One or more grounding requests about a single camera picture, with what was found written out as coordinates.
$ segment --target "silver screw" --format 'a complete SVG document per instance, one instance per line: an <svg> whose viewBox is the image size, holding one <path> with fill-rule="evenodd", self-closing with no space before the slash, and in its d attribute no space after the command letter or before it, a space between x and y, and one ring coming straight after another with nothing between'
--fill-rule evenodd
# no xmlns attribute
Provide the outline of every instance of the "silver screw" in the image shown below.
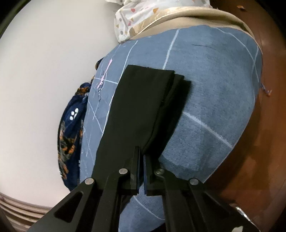
<svg viewBox="0 0 286 232"><path fill-rule="evenodd" d="M198 180L196 178L192 178L192 179L190 179L190 184L191 185L197 185L198 184Z"/></svg>
<svg viewBox="0 0 286 232"><path fill-rule="evenodd" d="M84 181L87 185L91 185L94 180L92 178L87 178L85 181Z"/></svg>
<svg viewBox="0 0 286 232"><path fill-rule="evenodd" d="M119 173L121 175L126 174L127 172L128 172L128 170L126 168L119 169Z"/></svg>
<svg viewBox="0 0 286 232"><path fill-rule="evenodd" d="M159 168L155 171L158 175L163 175L165 173L165 170L162 168Z"/></svg>

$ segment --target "black fabric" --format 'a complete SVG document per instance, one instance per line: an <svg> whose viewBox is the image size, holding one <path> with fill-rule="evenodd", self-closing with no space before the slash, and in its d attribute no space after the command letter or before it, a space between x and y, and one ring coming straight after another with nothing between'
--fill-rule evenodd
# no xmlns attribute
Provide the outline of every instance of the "black fabric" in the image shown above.
<svg viewBox="0 0 286 232"><path fill-rule="evenodd" d="M132 158L135 146L140 146L142 154L160 155L183 108L183 104L174 104L183 78L170 70L127 66L96 153L92 177L99 188L104 187L111 172ZM176 120L168 118L174 116L170 111L180 112L175 114Z"/></svg>

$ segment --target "white patterned cloth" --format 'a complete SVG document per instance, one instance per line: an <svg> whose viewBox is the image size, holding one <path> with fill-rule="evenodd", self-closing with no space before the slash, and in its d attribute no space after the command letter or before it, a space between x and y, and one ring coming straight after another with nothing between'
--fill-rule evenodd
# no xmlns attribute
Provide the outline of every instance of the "white patterned cloth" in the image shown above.
<svg viewBox="0 0 286 232"><path fill-rule="evenodd" d="M129 30L133 26L170 7L208 7L209 0L106 0L123 5L115 14L114 29L120 43L131 39Z"/></svg>

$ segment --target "silver metal object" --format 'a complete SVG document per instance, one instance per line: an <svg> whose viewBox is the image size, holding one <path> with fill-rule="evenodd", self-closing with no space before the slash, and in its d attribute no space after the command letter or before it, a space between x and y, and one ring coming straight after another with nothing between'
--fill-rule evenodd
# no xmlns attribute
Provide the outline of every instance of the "silver metal object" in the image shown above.
<svg viewBox="0 0 286 232"><path fill-rule="evenodd" d="M246 213L235 203L229 204L231 207L235 208L242 216L244 216L249 222L251 222L256 228L257 226L250 220Z"/></svg>
<svg viewBox="0 0 286 232"><path fill-rule="evenodd" d="M158 175L163 175L165 173L165 170L162 168L159 168L155 171Z"/></svg>
<svg viewBox="0 0 286 232"><path fill-rule="evenodd" d="M192 179L190 179L190 184L191 185L197 185L198 184L198 180L196 178L192 178Z"/></svg>
<svg viewBox="0 0 286 232"><path fill-rule="evenodd" d="M85 181L84 181L87 185L91 185L94 180L92 178L87 178Z"/></svg>
<svg viewBox="0 0 286 232"><path fill-rule="evenodd" d="M128 172L128 170L126 168L122 168L122 169L119 169L119 173L120 174L126 174Z"/></svg>

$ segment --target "pink print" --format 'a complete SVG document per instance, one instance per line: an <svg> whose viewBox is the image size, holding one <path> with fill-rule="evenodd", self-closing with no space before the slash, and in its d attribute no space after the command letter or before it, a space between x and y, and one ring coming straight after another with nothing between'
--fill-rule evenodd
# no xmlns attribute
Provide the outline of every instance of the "pink print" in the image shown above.
<svg viewBox="0 0 286 232"><path fill-rule="evenodd" d="M98 89L99 86L103 83L104 76L105 76L105 74L107 73L107 70L108 70L108 68L109 68L109 66L110 66L110 64L111 64L111 62L112 62L112 59L109 61L109 64L108 64L108 66L107 66L107 68L106 68L106 70L105 70L105 72L104 72L104 75L102 75L102 77L101 77L101 80L100 80L100 83L99 83L98 86L97 86L97 89Z"/></svg>

